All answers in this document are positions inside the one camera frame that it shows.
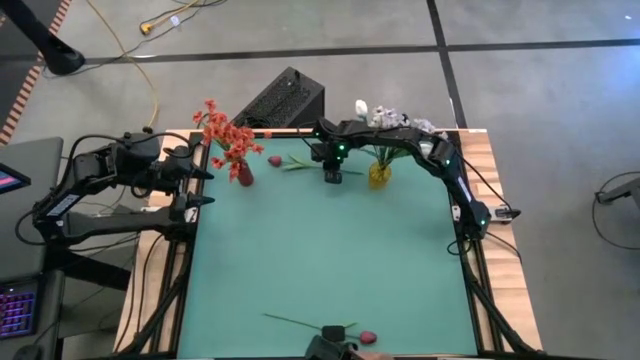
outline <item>green table mat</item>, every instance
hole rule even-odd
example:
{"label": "green table mat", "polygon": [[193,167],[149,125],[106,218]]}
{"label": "green table mat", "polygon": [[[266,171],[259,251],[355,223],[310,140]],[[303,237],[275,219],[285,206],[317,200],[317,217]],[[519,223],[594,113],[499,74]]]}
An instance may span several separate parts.
{"label": "green table mat", "polygon": [[[371,351],[476,354],[446,189],[411,158],[392,164],[383,190],[367,175],[325,183],[320,169],[283,171],[267,162],[310,161],[300,139],[259,140],[247,161],[251,187],[210,169],[194,250],[179,358],[302,356],[318,331],[263,313],[322,325],[358,324]],[[211,156],[221,150],[212,146]],[[374,158],[352,150],[342,168],[368,173]]]}

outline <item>red flower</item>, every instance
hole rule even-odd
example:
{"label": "red flower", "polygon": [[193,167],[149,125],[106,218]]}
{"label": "red flower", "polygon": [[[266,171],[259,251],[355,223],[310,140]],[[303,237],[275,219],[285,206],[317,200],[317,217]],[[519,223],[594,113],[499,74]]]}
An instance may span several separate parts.
{"label": "red flower", "polygon": [[233,158],[235,158],[235,154],[233,153],[233,151],[225,151],[224,152],[224,158],[227,161],[233,161]]}
{"label": "red flower", "polygon": [[262,154],[262,151],[264,150],[264,146],[258,145],[258,144],[253,144],[253,146],[251,147],[251,150],[253,152],[257,152],[258,154]]}
{"label": "red flower", "polygon": [[216,169],[222,169],[222,167],[227,163],[226,160],[218,159],[217,157],[211,158],[211,163],[213,167]]}
{"label": "red flower", "polygon": [[215,124],[222,124],[227,122],[227,115],[224,113],[215,113],[211,115],[211,121]]}
{"label": "red flower", "polygon": [[193,113],[193,122],[200,125],[202,122],[202,111],[196,111]]}
{"label": "red flower", "polygon": [[209,114],[213,114],[216,111],[216,102],[213,99],[205,100],[204,104],[207,105],[207,109],[209,110]]}
{"label": "red flower", "polygon": [[[193,122],[201,124],[205,122],[202,134],[204,136],[203,143],[209,145],[212,142],[217,143],[225,151],[222,158],[213,157],[211,163],[214,168],[221,169],[225,165],[229,166],[229,181],[233,181],[240,175],[240,169],[244,163],[244,157],[249,151],[261,154],[264,146],[253,142],[255,134],[248,127],[237,127],[229,122],[227,115],[217,113],[216,103],[213,99],[207,99],[205,102],[208,113],[203,114],[202,111],[193,114]],[[264,132],[266,139],[271,138],[271,131]]]}

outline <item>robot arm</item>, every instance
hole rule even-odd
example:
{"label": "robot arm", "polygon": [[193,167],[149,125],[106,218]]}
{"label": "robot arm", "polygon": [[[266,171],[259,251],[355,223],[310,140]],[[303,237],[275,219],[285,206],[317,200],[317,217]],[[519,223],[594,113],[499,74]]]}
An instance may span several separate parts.
{"label": "robot arm", "polygon": [[376,129],[359,120],[341,121],[335,125],[320,118],[313,134],[321,143],[312,145],[311,158],[322,162],[325,181],[329,183],[342,182],[340,164],[351,149],[380,145],[408,151],[418,165],[444,182],[460,207],[464,234],[470,240],[484,237],[491,215],[484,203],[477,201],[467,188],[460,172],[462,159],[453,144],[416,128]]}
{"label": "robot arm", "polygon": [[[33,225],[45,242],[69,246],[91,236],[156,230],[167,240],[195,231],[184,219],[190,207],[207,204],[210,198],[180,194],[183,181],[213,176],[193,165],[189,150],[180,146],[164,161],[157,161],[160,144],[149,134],[125,134],[117,141],[69,159],[62,182],[32,210]],[[156,212],[90,217],[69,210],[86,195],[116,185],[174,195],[173,202]]]}

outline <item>black speaker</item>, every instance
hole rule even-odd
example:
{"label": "black speaker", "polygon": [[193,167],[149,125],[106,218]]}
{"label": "black speaker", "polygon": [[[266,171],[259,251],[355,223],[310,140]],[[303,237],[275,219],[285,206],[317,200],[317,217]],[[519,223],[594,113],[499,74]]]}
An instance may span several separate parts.
{"label": "black speaker", "polygon": [[288,67],[233,119],[251,128],[311,126],[324,116],[324,86]]}

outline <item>wooden board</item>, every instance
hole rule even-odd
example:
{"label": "wooden board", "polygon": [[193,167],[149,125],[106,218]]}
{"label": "wooden board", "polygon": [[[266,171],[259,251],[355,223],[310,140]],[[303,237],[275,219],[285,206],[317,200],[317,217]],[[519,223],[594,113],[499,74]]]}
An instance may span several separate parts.
{"label": "wooden board", "polygon": [[[482,174],[485,180],[501,196],[502,186],[498,170],[491,149],[489,134],[486,130],[460,130],[460,142],[465,159]],[[502,205],[502,201],[480,179],[478,174],[467,167],[469,187],[474,196],[486,205]],[[500,237],[509,244],[516,246],[511,225],[491,223],[490,233]],[[487,235],[483,240],[484,256],[489,273],[489,282],[493,292],[494,302],[500,312],[507,319],[520,337],[534,349],[542,349],[538,328],[533,316],[527,284],[522,272],[522,266],[512,249],[501,244]],[[473,256],[470,256],[472,268],[477,274],[477,266]],[[480,328],[485,349],[494,349],[491,343],[491,331],[487,314],[482,304],[476,299],[476,307],[480,318]]]}
{"label": "wooden board", "polygon": [[[169,132],[177,133],[186,138],[192,132],[197,130],[169,130]],[[278,129],[279,132],[296,133],[296,129]],[[458,130],[460,134],[460,140],[462,143],[462,151],[465,158],[474,167],[483,174],[483,177],[491,184],[491,186],[502,194],[502,187],[500,185],[500,179],[496,168],[495,159],[493,157],[493,151],[491,149],[491,143],[489,141],[489,135],[486,130]],[[310,132],[310,129],[301,130],[301,132]],[[175,148],[176,146],[183,145],[183,142],[177,138],[165,137],[162,143],[162,148]],[[201,147],[196,150],[194,158],[199,159],[201,157]],[[161,159],[164,159],[166,155],[163,153]],[[480,180],[477,174],[471,169],[467,169],[469,177],[469,185],[474,195],[487,205],[501,205],[500,199],[491,192],[491,190]],[[192,181],[189,184],[189,189],[195,191],[197,186],[196,181]],[[171,197],[167,197],[164,193],[153,192],[149,197],[149,206],[166,206],[171,203]],[[511,229],[511,225],[494,225],[489,227],[489,231],[510,244],[515,246],[515,239]],[[157,233],[153,231],[143,232],[140,237],[140,243],[138,247],[138,253],[136,257],[137,264],[135,273],[135,296],[132,300],[131,282],[129,283],[129,290],[124,304],[124,311],[120,319],[120,326],[118,328],[118,335],[116,339],[120,339],[125,329],[125,324],[129,316],[129,308],[133,301],[133,311],[129,327],[124,334],[124,339],[120,346],[120,349],[126,347],[133,339],[133,334],[136,331],[138,325],[138,314],[141,299],[141,284],[142,284],[142,264],[144,264],[145,258],[149,253],[151,244],[156,239]],[[529,300],[529,293],[527,291],[527,285],[522,272],[522,267],[518,261],[517,256],[512,250],[506,248],[504,245],[494,241],[490,236],[487,236],[484,240],[484,253],[487,262],[487,269],[489,272],[489,281],[493,289],[494,301],[505,318],[509,321],[511,326],[520,334],[522,339],[531,345],[533,348],[541,349],[540,337],[538,335],[538,329],[536,326],[535,318],[533,316],[533,310],[531,308],[531,302]],[[146,322],[148,317],[153,313],[157,304],[160,294],[160,287],[162,283],[162,276],[165,268],[165,261],[167,257],[169,244],[161,240],[153,249],[153,253],[149,258],[147,265],[147,276],[145,281],[144,303],[142,304],[141,323],[140,327]],[[182,252],[184,249],[178,249],[178,255],[176,257],[176,265],[173,277],[175,278],[177,270],[180,268],[182,262]],[[472,267],[477,270],[475,262],[472,259]],[[482,338],[487,350],[493,349],[494,346],[491,343],[491,332],[489,330],[489,322],[486,312],[483,310],[482,305],[476,301],[478,314],[480,317],[480,328]],[[169,349],[169,342],[171,336],[171,330],[173,328],[173,318],[175,315],[175,301],[171,305],[167,314],[165,315],[165,321],[162,329],[162,336],[160,339],[160,351],[166,351]]]}

